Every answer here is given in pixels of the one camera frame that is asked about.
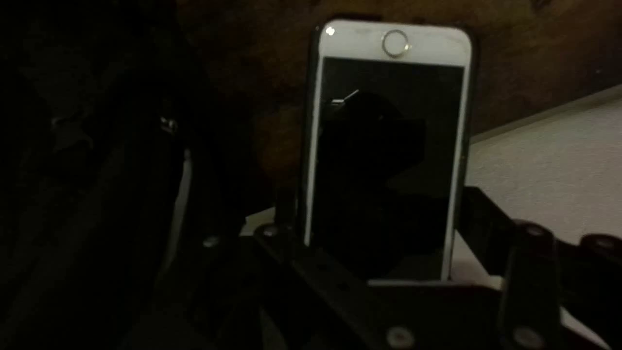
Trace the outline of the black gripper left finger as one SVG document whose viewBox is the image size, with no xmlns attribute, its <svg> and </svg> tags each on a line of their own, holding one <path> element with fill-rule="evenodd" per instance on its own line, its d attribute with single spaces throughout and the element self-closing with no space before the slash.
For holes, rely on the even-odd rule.
<svg viewBox="0 0 622 350">
<path fill-rule="evenodd" d="M 299 228 L 299 189 L 282 188 L 276 193 L 276 217 L 274 217 L 276 236 L 290 248 L 297 246 Z"/>
</svg>

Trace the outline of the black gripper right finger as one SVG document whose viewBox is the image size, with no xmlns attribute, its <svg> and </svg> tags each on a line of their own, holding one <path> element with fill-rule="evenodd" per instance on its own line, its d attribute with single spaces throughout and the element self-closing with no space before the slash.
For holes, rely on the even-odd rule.
<svg viewBox="0 0 622 350">
<path fill-rule="evenodd" d="M 482 189 L 464 188 L 459 234 L 488 275 L 527 277 L 533 273 L 536 238 L 523 223 L 511 221 Z"/>
</svg>

